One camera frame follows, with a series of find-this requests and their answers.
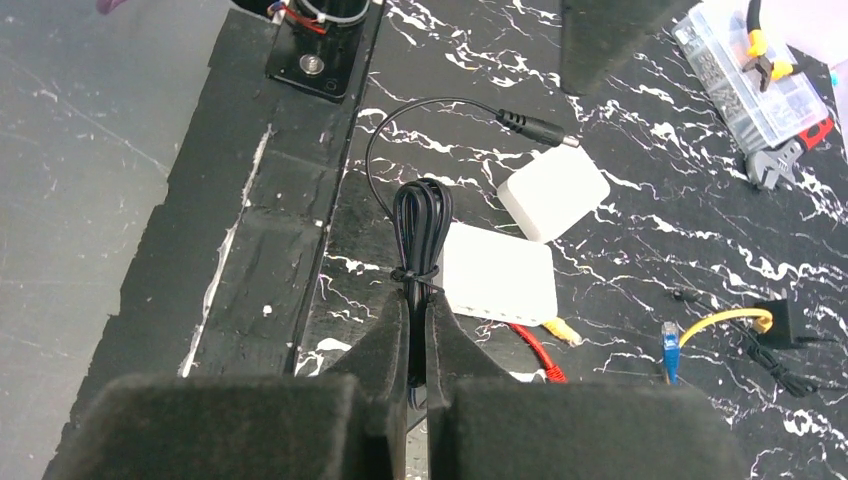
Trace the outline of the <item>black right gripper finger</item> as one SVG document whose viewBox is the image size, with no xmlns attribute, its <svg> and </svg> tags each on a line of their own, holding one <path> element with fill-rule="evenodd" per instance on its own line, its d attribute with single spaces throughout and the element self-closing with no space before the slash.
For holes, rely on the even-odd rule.
<svg viewBox="0 0 848 480">
<path fill-rule="evenodd" d="M 433 295 L 427 356 L 434 479 L 743 479 L 740 443 L 690 387 L 522 383 Z"/>
<path fill-rule="evenodd" d="M 50 479 L 399 479 L 409 314 L 391 293 L 323 374 L 112 382 Z"/>
</svg>

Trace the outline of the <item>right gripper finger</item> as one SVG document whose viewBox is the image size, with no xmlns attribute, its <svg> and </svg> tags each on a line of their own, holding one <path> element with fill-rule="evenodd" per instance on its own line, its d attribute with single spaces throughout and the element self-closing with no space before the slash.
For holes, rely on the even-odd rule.
<svg viewBox="0 0 848 480">
<path fill-rule="evenodd" d="M 560 89 L 567 95 L 593 93 L 673 15 L 692 0 L 562 1 Z"/>
</svg>

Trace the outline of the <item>white network switch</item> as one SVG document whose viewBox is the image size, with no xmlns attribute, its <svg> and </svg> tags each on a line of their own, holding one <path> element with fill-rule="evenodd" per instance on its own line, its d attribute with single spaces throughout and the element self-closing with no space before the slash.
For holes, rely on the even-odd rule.
<svg viewBox="0 0 848 480">
<path fill-rule="evenodd" d="M 455 314 L 535 327 L 558 316 L 549 246 L 454 222 L 434 284 Z"/>
<path fill-rule="evenodd" d="M 497 188 L 497 198 L 526 239 L 558 239 L 610 194 L 582 147 L 561 145 L 534 157 Z"/>
</svg>

